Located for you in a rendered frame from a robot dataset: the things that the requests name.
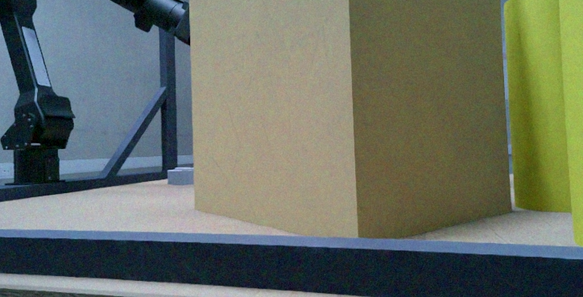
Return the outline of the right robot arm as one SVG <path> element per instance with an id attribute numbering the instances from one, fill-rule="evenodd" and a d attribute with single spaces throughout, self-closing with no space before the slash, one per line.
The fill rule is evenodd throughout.
<path id="1" fill-rule="evenodd" d="M 169 14 L 182 3 L 180 0 L 110 1 L 133 13 L 135 27 L 146 33 L 153 25 L 168 33 Z M 52 89 L 32 19 L 36 8 L 37 0 L 0 0 L 0 25 L 19 88 L 14 123 L 0 138 L 4 151 L 16 150 L 14 182 L 5 185 L 65 182 L 60 179 L 58 150 L 66 148 L 76 117 L 69 98 L 56 96 Z"/>

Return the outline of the light blue round disc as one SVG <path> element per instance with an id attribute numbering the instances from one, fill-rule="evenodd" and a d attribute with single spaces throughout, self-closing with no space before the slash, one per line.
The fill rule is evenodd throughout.
<path id="1" fill-rule="evenodd" d="M 194 171 L 190 167 L 178 167 L 167 171 L 167 184 L 191 185 L 194 184 Z"/>

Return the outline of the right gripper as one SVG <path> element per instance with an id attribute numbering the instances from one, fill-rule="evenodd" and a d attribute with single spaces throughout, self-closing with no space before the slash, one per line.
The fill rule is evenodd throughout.
<path id="1" fill-rule="evenodd" d="M 167 31 L 190 47 L 189 3 L 182 2 L 173 8 L 167 20 Z"/>

